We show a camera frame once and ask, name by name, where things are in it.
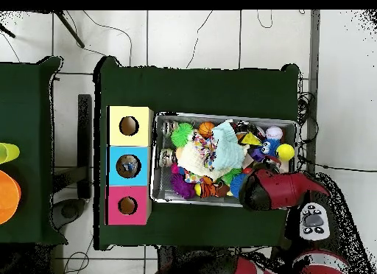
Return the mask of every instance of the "yellow ball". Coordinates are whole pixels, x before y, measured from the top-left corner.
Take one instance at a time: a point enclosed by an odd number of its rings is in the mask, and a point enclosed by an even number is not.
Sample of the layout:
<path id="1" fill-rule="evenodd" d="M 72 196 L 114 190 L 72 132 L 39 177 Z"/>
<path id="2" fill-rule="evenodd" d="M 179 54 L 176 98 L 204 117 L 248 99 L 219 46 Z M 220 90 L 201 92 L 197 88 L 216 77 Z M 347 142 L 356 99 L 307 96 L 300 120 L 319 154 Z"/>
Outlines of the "yellow ball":
<path id="1" fill-rule="evenodd" d="M 280 145 L 276 152 L 281 161 L 290 161 L 295 156 L 295 149 L 289 144 Z"/>
<path id="2" fill-rule="evenodd" d="M 200 196 L 200 194 L 202 194 L 202 188 L 200 187 L 199 183 L 195 184 L 194 189 L 195 189 L 195 193 L 197 193 L 197 196 Z"/>

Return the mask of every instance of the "light blue cloth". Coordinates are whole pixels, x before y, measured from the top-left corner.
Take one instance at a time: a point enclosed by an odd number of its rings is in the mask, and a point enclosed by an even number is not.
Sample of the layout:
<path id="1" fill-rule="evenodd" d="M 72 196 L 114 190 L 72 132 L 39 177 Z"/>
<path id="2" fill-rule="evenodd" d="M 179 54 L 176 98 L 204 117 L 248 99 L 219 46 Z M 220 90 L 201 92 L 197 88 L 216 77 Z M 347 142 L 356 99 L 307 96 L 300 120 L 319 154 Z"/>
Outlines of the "light blue cloth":
<path id="1" fill-rule="evenodd" d="M 213 166 L 216 170 L 224 168 L 242 168 L 244 150 L 238 144 L 236 134 L 229 122 L 223 122 L 212 129 L 217 140 L 216 158 Z"/>

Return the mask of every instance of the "orange ball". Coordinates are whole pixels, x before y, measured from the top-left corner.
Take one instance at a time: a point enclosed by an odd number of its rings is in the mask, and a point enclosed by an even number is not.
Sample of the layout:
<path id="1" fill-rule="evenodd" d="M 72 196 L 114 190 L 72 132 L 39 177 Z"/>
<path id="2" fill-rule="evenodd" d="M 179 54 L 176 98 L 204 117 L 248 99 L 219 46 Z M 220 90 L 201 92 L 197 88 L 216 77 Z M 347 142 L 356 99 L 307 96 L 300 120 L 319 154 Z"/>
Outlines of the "orange ball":
<path id="1" fill-rule="evenodd" d="M 209 138 L 212 136 L 212 128 L 214 128 L 215 125 L 212 122 L 203 122 L 198 129 L 198 133 L 203 138 Z"/>

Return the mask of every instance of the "wooden cube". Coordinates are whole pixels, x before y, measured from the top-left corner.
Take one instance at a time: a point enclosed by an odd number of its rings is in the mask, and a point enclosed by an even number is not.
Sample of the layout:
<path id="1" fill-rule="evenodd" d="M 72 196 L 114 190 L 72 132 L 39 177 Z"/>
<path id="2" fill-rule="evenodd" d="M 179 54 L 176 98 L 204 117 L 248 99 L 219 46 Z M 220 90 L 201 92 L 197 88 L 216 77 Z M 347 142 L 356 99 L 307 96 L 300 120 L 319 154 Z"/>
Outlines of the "wooden cube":
<path id="1" fill-rule="evenodd" d="M 108 113 L 110 145 L 150 146 L 153 112 L 148 107 L 110 106 Z"/>
<path id="2" fill-rule="evenodd" d="M 135 175 L 131 176 L 129 164 L 134 158 L 137 164 Z M 150 174 L 150 147 L 110 147 L 109 186 L 148 186 Z"/>
<path id="3" fill-rule="evenodd" d="M 152 209 L 148 186 L 109 186 L 108 225 L 146 225 Z M 124 208 L 123 201 L 134 203 Z"/>

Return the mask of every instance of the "pink block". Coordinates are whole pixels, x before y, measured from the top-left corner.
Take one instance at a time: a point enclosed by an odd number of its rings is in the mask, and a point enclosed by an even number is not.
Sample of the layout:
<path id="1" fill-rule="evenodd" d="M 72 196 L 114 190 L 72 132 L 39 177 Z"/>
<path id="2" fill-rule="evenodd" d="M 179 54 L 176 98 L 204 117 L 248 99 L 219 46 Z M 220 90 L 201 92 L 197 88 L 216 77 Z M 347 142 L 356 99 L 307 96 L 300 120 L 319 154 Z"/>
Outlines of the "pink block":
<path id="1" fill-rule="evenodd" d="M 138 206 L 133 214 L 119 211 L 119 201 L 132 197 Z M 109 186 L 108 224 L 109 225 L 146 225 L 150 214 L 150 198 L 147 186 Z"/>

